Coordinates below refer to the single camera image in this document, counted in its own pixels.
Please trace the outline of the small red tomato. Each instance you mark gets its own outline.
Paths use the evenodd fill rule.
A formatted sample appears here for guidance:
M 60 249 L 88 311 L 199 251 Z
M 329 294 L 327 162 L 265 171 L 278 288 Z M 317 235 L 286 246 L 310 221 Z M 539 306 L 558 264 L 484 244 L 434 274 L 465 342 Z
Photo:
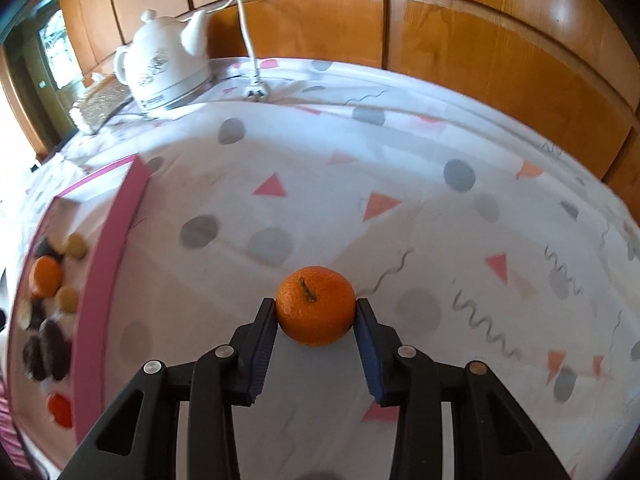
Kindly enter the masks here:
M 46 405 L 52 422 L 65 429 L 73 427 L 72 404 L 65 394 L 57 391 L 50 392 Z

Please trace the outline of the dark wrinkled fruit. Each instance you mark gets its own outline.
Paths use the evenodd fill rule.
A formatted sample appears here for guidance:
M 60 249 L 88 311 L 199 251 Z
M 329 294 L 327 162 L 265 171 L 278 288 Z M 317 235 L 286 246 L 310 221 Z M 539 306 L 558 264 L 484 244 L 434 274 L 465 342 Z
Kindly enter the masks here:
M 56 382 L 70 372 L 70 342 L 52 318 L 42 322 L 39 329 L 40 351 L 44 370 Z

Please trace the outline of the dark round fruit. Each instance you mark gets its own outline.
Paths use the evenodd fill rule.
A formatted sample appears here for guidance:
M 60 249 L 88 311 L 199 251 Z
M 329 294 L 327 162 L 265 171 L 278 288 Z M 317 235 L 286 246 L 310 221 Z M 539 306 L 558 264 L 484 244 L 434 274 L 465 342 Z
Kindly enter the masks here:
M 25 375 L 33 382 L 43 382 L 48 377 L 43 364 L 38 336 L 32 335 L 25 342 L 22 350 L 22 362 Z

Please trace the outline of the orange mandarin with stem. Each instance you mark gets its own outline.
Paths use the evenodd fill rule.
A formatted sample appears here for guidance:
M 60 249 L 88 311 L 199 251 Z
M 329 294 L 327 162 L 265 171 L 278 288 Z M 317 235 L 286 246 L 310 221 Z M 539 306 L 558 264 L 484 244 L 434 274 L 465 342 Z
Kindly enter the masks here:
M 36 298 L 53 297 L 62 286 L 64 270 L 62 264 L 53 257 L 37 258 L 29 271 L 29 288 Z

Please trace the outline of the small yellow-green fruit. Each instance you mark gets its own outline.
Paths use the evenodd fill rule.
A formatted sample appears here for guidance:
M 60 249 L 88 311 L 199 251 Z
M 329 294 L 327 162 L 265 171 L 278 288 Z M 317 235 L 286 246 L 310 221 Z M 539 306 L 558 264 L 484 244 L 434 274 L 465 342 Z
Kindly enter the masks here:
M 70 233 L 65 242 L 65 255 L 74 260 L 81 260 L 87 255 L 88 244 L 81 234 Z
M 66 313 L 75 314 L 79 304 L 79 292 L 70 285 L 60 287 L 54 296 L 56 310 Z

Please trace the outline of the cut purple yam piece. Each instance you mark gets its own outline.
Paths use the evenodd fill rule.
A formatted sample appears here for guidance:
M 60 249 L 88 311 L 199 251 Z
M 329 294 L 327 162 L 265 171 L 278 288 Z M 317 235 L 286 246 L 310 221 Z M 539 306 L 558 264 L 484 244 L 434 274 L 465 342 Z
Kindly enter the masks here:
M 64 244 L 53 235 L 43 235 L 38 238 L 34 250 L 36 259 L 50 257 L 61 262 L 65 256 Z

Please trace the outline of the patterned white tablecloth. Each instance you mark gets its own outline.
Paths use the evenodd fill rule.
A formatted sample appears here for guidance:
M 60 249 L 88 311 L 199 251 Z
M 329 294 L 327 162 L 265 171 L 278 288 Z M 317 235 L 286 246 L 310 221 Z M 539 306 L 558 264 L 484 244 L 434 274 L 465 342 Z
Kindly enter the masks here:
M 227 62 L 171 118 L 124 110 L 2 185 L 20 275 L 55 193 L 130 154 L 150 180 L 106 328 L 104 396 L 149 360 L 197 359 L 305 266 L 344 275 L 405 344 L 484 361 L 574 479 L 607 477 L 639 425 L 639 227 L 588 169 L 457 93 L 367 67 Z

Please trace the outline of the pink shallow box tray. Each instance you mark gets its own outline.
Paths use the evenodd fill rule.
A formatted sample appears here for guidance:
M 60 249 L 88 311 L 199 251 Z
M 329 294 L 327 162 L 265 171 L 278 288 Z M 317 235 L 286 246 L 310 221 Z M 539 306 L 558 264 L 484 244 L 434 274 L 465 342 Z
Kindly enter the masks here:
M 70 372 L 62 380 L 37 384 L 24 373 L 22 350 L 29 334 L 10 317 L 6 341 L 6 395 L 14 422 L 22 435 L 53 467 L 63 469 L 104 410 L 104 354 L 113 289 L 126 238 L 141 203 L 149 169 L 137 155 L 129 155 L 96 170 L 50 201 L 34 236 L 64 238 L 81 234 L 89 252 L 79 261 L 64 263 L 67 284 L 79 292 L 75 314 L 56 318 L 70 338 Z M 57 391 L 72 404 L 73 427 L 50 419 L 47 396 Z

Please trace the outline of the ornate silver tissue box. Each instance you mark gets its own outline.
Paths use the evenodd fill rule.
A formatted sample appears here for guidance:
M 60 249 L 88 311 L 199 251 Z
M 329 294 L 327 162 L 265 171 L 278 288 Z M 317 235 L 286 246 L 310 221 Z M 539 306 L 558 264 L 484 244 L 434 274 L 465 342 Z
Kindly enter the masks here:
M 102 126 L 132 101 L 132 94 L 114 74 L 93 73 L 93 84 L 85 88 L 70 108 L 70 119 L 78 130 L 96 134 Z

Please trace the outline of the white ceramic electric kettle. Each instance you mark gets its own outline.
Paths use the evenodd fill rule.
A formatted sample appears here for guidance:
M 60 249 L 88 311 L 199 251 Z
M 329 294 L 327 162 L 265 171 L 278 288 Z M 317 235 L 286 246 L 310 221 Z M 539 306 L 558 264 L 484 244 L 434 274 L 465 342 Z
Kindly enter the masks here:
M 148 9 L 130 44 L 116 50 L 114 72 L 142 112 L 153 115 L 184 102 L 209 83 L 208 15 L 195 12 L 182 22 Z

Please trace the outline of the wooden glass door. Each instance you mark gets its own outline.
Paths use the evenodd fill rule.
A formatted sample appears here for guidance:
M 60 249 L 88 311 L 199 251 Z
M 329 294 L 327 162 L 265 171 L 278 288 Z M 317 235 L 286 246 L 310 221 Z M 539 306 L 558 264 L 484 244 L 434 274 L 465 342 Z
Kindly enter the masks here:
M 70 108 L 84 88 L 60 0 L 29 1 L 3 51 L 18 119 L 43 162 L 77 133 Z

